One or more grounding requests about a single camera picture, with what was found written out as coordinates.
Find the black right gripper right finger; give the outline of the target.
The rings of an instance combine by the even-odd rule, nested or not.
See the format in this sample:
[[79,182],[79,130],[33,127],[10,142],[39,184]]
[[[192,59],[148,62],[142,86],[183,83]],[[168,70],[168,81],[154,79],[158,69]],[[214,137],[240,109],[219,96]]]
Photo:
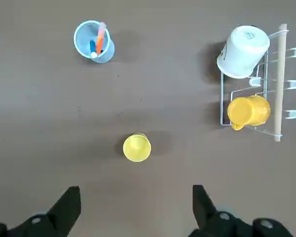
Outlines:
[[192,187],[192,207],[198,228],[191,237],[293,237],[277,220],[257,218],[247,224],[230,212],[217,210],[202,185]]

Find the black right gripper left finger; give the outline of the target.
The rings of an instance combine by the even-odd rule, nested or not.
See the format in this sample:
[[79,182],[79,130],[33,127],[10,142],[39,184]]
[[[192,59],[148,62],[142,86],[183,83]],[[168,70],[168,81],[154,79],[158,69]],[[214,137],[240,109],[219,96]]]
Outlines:
[[80,214],[80,188],[71,186],[46,213],[31,216],[12,229],[0,223],[0,237],[66,237]]

